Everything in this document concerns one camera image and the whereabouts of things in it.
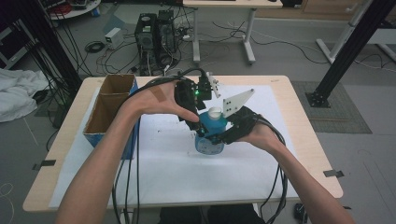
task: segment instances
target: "white paper sheet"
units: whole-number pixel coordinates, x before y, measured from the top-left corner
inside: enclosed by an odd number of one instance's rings
[[[282,119],[270,86],[220,85],[221,98],[205,102],[206,107],[222,106],[222,99],[255,89],[246,106],[262,114],[283,134],[288,149],[295,155],[288,129]],[[59,207],[67,186],[92,151],[82,130],[92,110],[97,92],[79,127],[73,146],[60,173],[49,207]],[[139,150],[141,206],[164,204],[226,203],[265,199],[274,183],[277,162],[247,143],[226,145],[218,155],[204,155],[195,150],[194,132],[174,115],[145,115],[141,120]],[[137,205],[136,151],[132,161],[128,204]],[[128,161],[122,167],[117,187],[117,201],[124,203]],[[274,198],[281,195],[280,178]],[[290,185],[288,197],[297,197]]]

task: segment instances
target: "blue cardboard box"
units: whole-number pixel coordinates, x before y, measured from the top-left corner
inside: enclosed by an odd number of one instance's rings
[[[105,135],[121,104],[136,90],[137,83],[134,75],[107,75],[105,77],[83,131],[93,147],[96,147]],[[130,160],[134,154],[137,125],[135,128],[136,132],[131,133],[122,154],[125,160]]]

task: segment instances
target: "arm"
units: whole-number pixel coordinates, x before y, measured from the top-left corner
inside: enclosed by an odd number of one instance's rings
[[[266,150],[277,160],[297,191],[312,223],[354,223],[344,207],[305,170],[270,128],[256,124],[252,132],[240,140]]]
[[[120,108],[102,141],[83,163],[61,202],[56,223],[100,223],[105,215],[114,178],[128,137],[142,114],[176,114],[198,117],[175,103],[175,82],[159,86],[165,96],[158,100],[150,89],[128,99]]]

